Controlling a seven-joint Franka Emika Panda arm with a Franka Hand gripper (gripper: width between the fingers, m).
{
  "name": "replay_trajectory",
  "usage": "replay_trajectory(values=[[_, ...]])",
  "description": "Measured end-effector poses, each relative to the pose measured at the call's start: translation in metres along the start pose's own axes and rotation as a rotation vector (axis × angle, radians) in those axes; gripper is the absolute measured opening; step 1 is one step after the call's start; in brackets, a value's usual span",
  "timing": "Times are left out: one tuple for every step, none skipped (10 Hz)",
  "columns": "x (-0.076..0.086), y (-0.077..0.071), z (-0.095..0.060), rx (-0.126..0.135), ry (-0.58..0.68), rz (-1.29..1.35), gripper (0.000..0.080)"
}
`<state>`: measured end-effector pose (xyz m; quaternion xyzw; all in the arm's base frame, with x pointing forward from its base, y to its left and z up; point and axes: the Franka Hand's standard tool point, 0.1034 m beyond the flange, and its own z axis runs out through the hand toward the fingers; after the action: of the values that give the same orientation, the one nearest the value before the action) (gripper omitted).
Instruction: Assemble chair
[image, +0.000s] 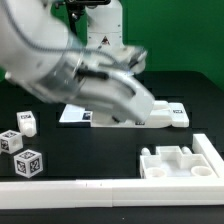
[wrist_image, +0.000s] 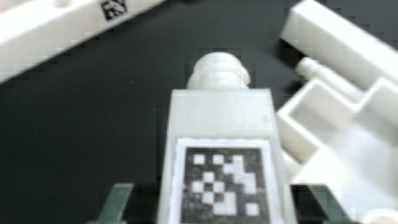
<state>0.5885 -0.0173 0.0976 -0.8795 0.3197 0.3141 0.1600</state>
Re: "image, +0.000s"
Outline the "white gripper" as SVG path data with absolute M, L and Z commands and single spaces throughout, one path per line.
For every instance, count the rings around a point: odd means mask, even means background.
M 85 77 L 75 103 L 114 117 L 119 122 L 145 122 L 154 105 L 154 96 L 134 77 L 122 73 L 107 79 Z

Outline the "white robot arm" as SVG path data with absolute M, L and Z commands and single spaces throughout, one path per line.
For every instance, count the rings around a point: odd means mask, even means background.
M 147 120 L 154 97 L 134 78 L 145 69 L 147 51 L 123 44 L 119 0 L 83 4 L 95 32 L 87 43 L 51 14 L 55 3 L 71 7 L 76 0 L 0 0 L 0 68 L 44 102 L 119 122 Z

